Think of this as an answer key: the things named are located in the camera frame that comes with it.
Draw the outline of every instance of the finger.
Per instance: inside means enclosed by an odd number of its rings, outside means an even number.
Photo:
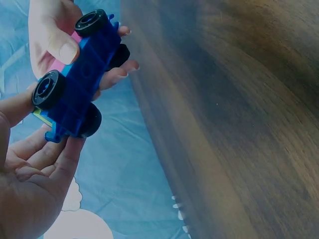
[[[69,137],[63,152],[60,154],[55,171],[50,179],[56,183],[65,196],[78,166],[85,139]]]
[[[98,90],[95,92],[95,94],[94,94],[92,100],[95,101],[95,100],[98,99],[100,96],[101,96],[101,90],[98,89]]]
[[[66,32],[60,30],[53,19],[44,21],[47,51],[63,64],[71,64],[80,53],[77,42]]]
[[[44,124],[40,129],[24,140],[20,140],[9,146],[8,153],[28,160],[31,156],[41,150],[47,143],[44,134],[50,131],[50,127]]]
[[[16,157],[14,155],[8,155],[7,160],[5,161],[5,169],[8,172],[17,170],[26,166],[31,167],[31,165],[27,161],[19,157]]]
[[[136,60],[127,60],[126,62],[124,62],[121,68],[127,73],[132,73],[133,71],[138,70],[140,68],[140,65]]]
[[[16,126],[33,111],[32,93],[35,85],[36,83],[23,93],[0,101],[0,114],[9,124],[9,127]]]
[[[4,170],[6,152],[10,138],[10,123],[6,116],[0,112],[0,173]]]
[[[120,67],[113,68],[112,70],[104,73],[100,82],[100,90],[105,90],[112,87],[113,85],[115,85],[122,79],[126,78],[127,76],[128,73],[124,69]]]
[[[131,30],[127,26],[120,26],[118,29],[118,34],[120,37],[127,36],[131,34]]]
[[[32,167],[42,170],[55,163],[66,144],[66,138],[59,143],[47,142],[44,147],[28,159]]]
[[[53,165],[50,165],[50,166],[47,166],[47,167],[43,168],[43,169],[41,170],[41,172],[42,172],[45,176],[50,177],[51,174],[54,172],[55,169],[56,169],[55,164],[53,164]]]
[[[104,73],[101,82],[100,90],[111,88],[122,79],[126,78],[129,73],[139,69],[139,64],[135,60],[127,60],[121,67],[113,68]]]
[[[44,176],[44,174],[36,168],[25,166],[15,171],[15,175],[20,182],[24,182],[31,178],[33,175]]]

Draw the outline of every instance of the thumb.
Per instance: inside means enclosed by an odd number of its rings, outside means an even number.
[[[57,25],[47,27],[47,51],[65,65],[71,64],[79,55],[80,48],[77,42]]]

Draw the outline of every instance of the blue lego brick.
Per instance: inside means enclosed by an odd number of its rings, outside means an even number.
[[[110,22],[113,17],[109,15],[103,19],[99,30],[82,37],[80,55],[74,63],[64,66],[60,73],[50,71],[39,79],[32,97],[37,106],[33,114],[51,127],[51,131],[45,134],[46,140],[58,143],[65,135],[77,137],[83,125],[89,128],[90,123],[95,124],[94,120],[98,117],[95,114],[100,113],[92,106],[91,100],[121,44],[118,22]]]

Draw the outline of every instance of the white cloud print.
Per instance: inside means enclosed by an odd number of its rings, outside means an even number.
[[[44,239],[113,239],[109,226],[98,215],[80,209],[82,194],[73,178],[60,215]]]

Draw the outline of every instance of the fingernail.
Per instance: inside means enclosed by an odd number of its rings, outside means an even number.
[[[64,44],[60,49],[60,57],[65,64],[70,64],[77,53],[78,49],[71,43]]]
[[[137,71],[137,70],[139,70],[140,68],[132,68],[131,70],[129,70],[129,73],[132,73],[132,72],[134,72],[134,71]]]
[[[112,83],[116,84],[119,83],[122,79],[127,78],[128,74],[126,76],[117,76],[113,79]]]

